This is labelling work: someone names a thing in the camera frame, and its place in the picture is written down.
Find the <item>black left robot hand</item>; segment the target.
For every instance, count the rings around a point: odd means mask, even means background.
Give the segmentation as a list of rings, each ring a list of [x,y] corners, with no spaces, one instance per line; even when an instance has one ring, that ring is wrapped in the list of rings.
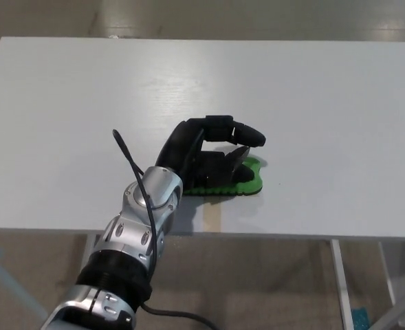
[[[228,154],[203,151],[204,142],[229,142],[240,147]],[[231,115],[191,118],[175,127],[155,165],[175,172],[184,190],[224,188],[254,179],[243,162],[251,148],[261,147],[265,142],[261,132],[234,121]]]

